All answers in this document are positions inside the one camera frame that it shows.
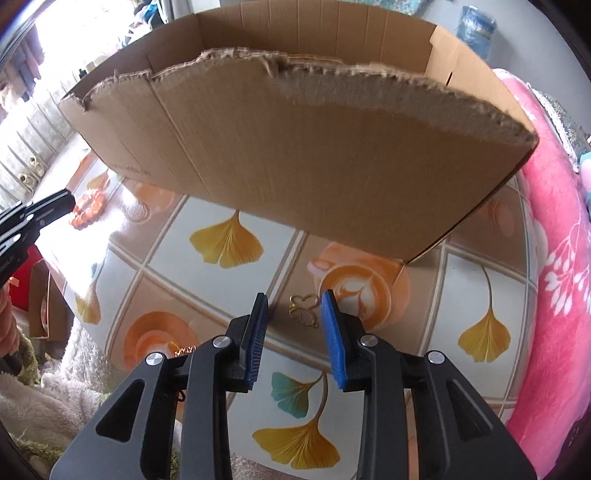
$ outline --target yellow ginkgo leaf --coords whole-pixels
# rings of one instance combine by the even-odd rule
[[[196,231],[189,240],[205,263],[219,262],[222,268],[256,262],[263,253],[258,238],[240,224],[238,210],[225,222]]]
[[[335,446],[318,431],[318,419],[312,419],[301,427],[262,429],[252,438],[266,450],[274,462],[295,470],[330,468],[340,461]]]
[[[471,355],[475,362],[493,362],[509,348],[511,334],[507,327],[496,319],[492,310],[492,287],[491,280],[484,267],[486,282],[488,283],[489,306],[484,318],[477,324],[471,326],[460,335],[457,344],[468,355]]]
[[[93,323],[96,325],[100,322],[100,304],[99,298],[96,296],[96,284],[92,283],[83,297],[77,293],[74,295],[76,299],[76,308],[78,313],[82,316],[82,320],[86,323]]]
[[[111,180],[109,179],[109,170],[105,170],[103,173],[93,178],[86,184],[86,188],[89,190],[98,189],[104,190],[109,186]]]

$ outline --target pink blanket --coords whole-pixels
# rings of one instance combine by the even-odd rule
[[[521,80],[497,71],[530,117],[540,144],[522,169],[540,265],[534,343],[508,428],[543,477],[556,463],[591,392],[591,228],[579,177],[544,109]]]

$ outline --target small cardboard box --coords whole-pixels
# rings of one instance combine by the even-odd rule
[[[44,314],[47,315],[47,330],[41,319]],[[28,311],[31,338],[61,342],[67,340],[70,315],[72,313],[45,261],[39,260],[31,269]]]
[[[334,0],[181,18],[102,63],[60,107],[126,176],[404,262],[537,144],[515,98],[451,33]]]

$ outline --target white floral pattern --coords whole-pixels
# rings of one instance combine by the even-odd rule
[[[578,292],[583,292],[587,312],[591,312],[589,263],[587,262],[585,268],[579,272],[574,267],[581,234],[586,235],[587,244],[589,244],[591,233],[582,227],[579,213],[579,220],[571,227],[568,236],[550,252],[545,262],[545,266],[550,267],[550,271],[544,276],[545,290],[553,292],[550,307],[554,309],[555,316],[561,312],[564,315],[570,312],[573,306],[573,294]]]

